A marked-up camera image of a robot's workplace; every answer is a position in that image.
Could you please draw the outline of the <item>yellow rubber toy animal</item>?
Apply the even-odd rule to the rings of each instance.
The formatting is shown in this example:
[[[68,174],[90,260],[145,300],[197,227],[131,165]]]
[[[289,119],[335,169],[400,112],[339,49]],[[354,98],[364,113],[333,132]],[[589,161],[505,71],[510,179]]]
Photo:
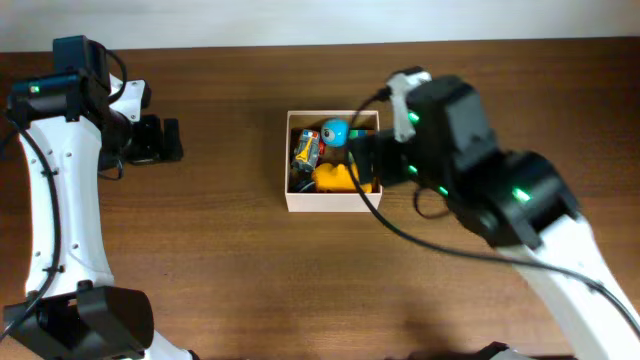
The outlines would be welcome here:
[[[356,187],[344,164],[323,163],[312,172],[318,192],[356,193]]]

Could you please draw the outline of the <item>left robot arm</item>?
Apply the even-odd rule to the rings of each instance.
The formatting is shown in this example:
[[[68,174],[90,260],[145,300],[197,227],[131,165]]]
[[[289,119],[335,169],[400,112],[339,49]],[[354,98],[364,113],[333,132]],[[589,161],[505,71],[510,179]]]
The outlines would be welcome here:
[[[28,163],[32,253],[4,335],[43,359],[191,359],[156,330],[144,292],[115,285],[98,196],[126,164],[179,161],[179,124],[147,113],[148,84],[112,75],[104,45],[58,38],[53,57],[51,75],[15,83],[7,99]]]

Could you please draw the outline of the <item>blue ball with eyes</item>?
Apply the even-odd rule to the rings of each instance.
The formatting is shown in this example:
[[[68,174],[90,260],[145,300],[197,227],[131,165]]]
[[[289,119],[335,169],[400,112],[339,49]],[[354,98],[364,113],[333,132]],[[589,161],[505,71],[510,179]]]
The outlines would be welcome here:
[[[339,118],[326,120],[320,131],[322,142],[333,148],[340,148],[346,145],[348,140],[349,124]]]

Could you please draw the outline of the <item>red grey toy truck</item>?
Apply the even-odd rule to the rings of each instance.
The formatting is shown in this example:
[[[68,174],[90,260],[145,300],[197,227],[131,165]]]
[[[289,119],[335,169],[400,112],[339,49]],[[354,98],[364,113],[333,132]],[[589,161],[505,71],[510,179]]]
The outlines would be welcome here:
[[[301,172],[315,170],[320,155],[320,134],[315,130],[304,129],[294,148],[291,166]]]

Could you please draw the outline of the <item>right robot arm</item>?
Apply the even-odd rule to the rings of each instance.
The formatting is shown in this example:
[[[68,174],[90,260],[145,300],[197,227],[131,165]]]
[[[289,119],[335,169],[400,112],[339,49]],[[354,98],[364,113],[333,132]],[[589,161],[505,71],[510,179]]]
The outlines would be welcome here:
[[[456,76],[397,73],[373,95],[392,128],[352,139],[355,185],[412,181],[439,194],[543,301],[577,359],[635,359],[639,316],[607,266],[576,197],[553,164],[502,149],[479,93]]]

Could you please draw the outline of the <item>colourful puzzle cube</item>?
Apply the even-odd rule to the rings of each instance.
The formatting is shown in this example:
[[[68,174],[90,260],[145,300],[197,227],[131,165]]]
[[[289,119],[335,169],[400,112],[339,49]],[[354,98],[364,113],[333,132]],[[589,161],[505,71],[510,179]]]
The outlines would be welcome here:
[[[367,129],[352,129],[349,131],[349,139],[356,139],[360,137],[366,137],[370,135],[374,135],[376,133],[375,130],[367,130]]]

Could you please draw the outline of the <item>small black round toy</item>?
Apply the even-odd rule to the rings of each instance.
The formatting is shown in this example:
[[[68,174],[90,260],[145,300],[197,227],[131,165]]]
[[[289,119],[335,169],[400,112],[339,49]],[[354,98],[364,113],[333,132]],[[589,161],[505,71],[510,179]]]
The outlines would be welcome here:
[[[314,193],[316,184],[312,179],[305,179],[297,182],[290,190],[291,193]]]

